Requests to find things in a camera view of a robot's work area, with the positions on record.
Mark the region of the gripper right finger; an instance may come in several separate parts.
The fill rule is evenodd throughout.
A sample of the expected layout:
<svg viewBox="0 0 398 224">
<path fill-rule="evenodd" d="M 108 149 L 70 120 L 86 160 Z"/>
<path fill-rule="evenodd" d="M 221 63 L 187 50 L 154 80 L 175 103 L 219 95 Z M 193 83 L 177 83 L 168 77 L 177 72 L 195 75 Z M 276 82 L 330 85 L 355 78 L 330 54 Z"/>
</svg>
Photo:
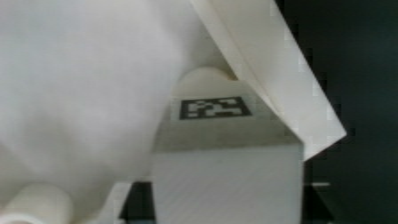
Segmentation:
<svg viewBox="0 0 398 224">
<path fill-rule="evenodd" d="M 303 186 L 301 224 L 335 224 L 335 217 L 321 194 L 330 184 L 312 182 Z"/>
</svg>

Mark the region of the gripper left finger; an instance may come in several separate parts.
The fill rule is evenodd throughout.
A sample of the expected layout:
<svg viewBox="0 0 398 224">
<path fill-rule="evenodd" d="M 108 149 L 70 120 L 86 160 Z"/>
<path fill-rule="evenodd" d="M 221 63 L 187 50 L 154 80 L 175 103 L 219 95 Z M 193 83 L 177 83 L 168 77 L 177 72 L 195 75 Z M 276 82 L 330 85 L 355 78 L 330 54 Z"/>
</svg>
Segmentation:
<svg viewBox="0 0 398 224">
<path fill-rule="evenodd" d="M 148 182 L 118 182 L 109 190 L 97 224 L 156 224 Z"/>
</svg>

